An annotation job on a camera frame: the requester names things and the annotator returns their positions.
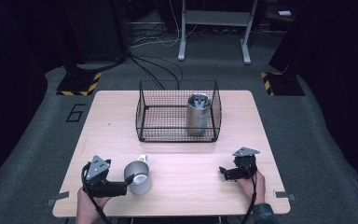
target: yellow and black hazard stripe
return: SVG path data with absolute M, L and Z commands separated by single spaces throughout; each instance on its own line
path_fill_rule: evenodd
M 267 78 L 267 73 L 261 73 L 261 77 L 263 78 L 264 87 L 266 88 L 268 95 L 273 95 L 274 92 L 272 91 L 271 85 L 269 84 L 269 79 Z
M 95 75 L 91 85 L 87 91 L 57 91 L 57 95 L 91 95 L 97 87 L 98 81 L 100 80 L 101 73 Z

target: white cup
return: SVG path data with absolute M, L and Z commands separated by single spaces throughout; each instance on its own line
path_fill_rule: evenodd
M 134 175 L 132 183 L 129 185 L 133 194 L 146 194 L 152 187 L 152 178 L 147 155 L 141 155 L 137 161 L 132 161 L 124 169 L 124 178 Z

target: person's hand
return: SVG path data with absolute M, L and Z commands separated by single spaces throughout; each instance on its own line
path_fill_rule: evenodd
M 254 180 L 256 183 L 256 189 L 255 192 L 256 197 L 255 197 L 255 204 L 259 204 L 259 203 L 265 203 L 265 195 L 266 195 L 266 178 L 260 173 L 260 172 L 256 172 L 254 175 Z M 240 183 L 243 192 L 245 193 L 246 198 L 251 201 L 252 200 L 252 195 L 254 193 L 254 185 L 252 182 L 252 179 L 237 179 L 237 182 Z
M 94 200 L 101 209 L 103 209 L 111 198 L 112 197 L 94 198 Z M 83 188 L 80 188 L 77 192 L 76 224 L 91 224 L 94 223 L 98 217 L 99 214 L 90 200 L 89 195 L 83 191 Z

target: metal canister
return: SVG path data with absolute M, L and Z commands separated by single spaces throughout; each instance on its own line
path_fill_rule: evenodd
M 187 133 L 200 136 L 205 128 L 211 112 L 211 99 L 204 93 L 194 93 L 188 97 L 186 112 Z

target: gray carpet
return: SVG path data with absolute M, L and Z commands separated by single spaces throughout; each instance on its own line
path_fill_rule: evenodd
M 244 65 L 238 35 L 198 36 L 187 42 L 186 60 L 177 61 L 179 43 L 131 48 L 137 56 L 152 56 L 178 64 L 183 79 L 215 79 L 220 90 L 248 90 L 254 95 L 286 191 L 296 195 L 281 223 L 358 223 L 358 175 L 347 164 L 326 130 L 321 110 L 307 84 L 306 96 L 268 96 L 261 72 L 268 66 L 282 36 L 259 33 L 250 49 L 252 64 Z M 158 63 L 177 76 L 180 69 Z M 159 79 L 172 76 L 143 63 Z M 89 64 L 97 67 L 102 64 Z M 59 96 L 63 68 L 46 73 L 48 91 L 22 139 L 0 169 L 0 223 L 65 223 L 52 215 L 48 199 L 59 193 L 77 139 L 90 109 L 91 96 Z M 149 77 L 130 59 L 103 72 L 96 91 L 138 90 Z M 74 104 L 84 113 L 79 122 L 65 122 Z M 229 223 L 240 223 L 229 217 Z

